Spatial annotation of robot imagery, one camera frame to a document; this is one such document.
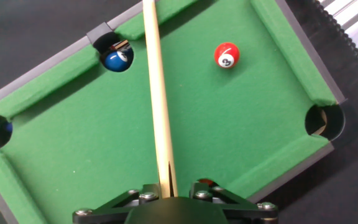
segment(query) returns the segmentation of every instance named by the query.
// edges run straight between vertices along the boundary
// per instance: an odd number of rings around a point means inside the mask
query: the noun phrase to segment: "pool table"
[[[141,3],[0,91],[13,123],[0,148],[0,198],[19,223],[70,223],[129,189],[158,182]],[[257,201],[333,149],[308,134],[313,106],[344,97],[281,0],[157,3],[181,196],[208,177]],[[111,72],[92,46],[101,27],[134,61]],[[219,68],[214,50],[240,60]]]

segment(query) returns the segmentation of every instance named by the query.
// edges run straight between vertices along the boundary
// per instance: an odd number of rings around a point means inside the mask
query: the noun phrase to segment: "bolt head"
[[[152,200],[155,199],[157,195],[153,192],[146,192],[139,195],[139,198],[146,199],[146,200]]]
[[[90,208],[81,208],[81,209],[78,209],[75,213],[79,216],[86,216],[86,215],[91,215],[92,212],[93,211]]]
[[[136,189],[132,189],[132,190],[128,190],[128,193],[129,194],[136,194],[136,193],[139,193],[139,191],[136,190]]]
[[[208,198],[211,196],[211,194],[206,190],[199,190],[196,192],[195,195],[197,198]]]
[[[263,209],[263,210],[272,210],[276,208],[276,206],[270,202],[259,203],[257,204],[257,206],[259,209]]]
[[[216,186],[216,187],[213,187],[214,190],[216,191],[221,191],[221,190],[224,190],[222,187],[220,186]]]

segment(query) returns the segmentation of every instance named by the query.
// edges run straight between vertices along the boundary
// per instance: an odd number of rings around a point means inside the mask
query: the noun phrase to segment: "pool ball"
[[[113,72],[123,72],[129,67],[128,58],[123,52],[117,50],[106,57],[104,66]]]
[[[240,50],[233,43],[220,44],[215,50],[215,62],[222,68],[232,68],[240,59]]]

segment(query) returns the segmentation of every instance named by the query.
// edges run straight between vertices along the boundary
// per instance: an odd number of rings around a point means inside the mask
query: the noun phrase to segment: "cue stick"
[[[160,33],[154,0],[143,0],[144,28],[149,63],[150,93],[154,125],[158,177],[163,198],[177,197],[178,187],[173,163],[171,130],[162,67]]]
[[[128,40],[123,40],[121,43],[115,45],[114,47],[119,50],[121,47],[125,46],[128,44]]]

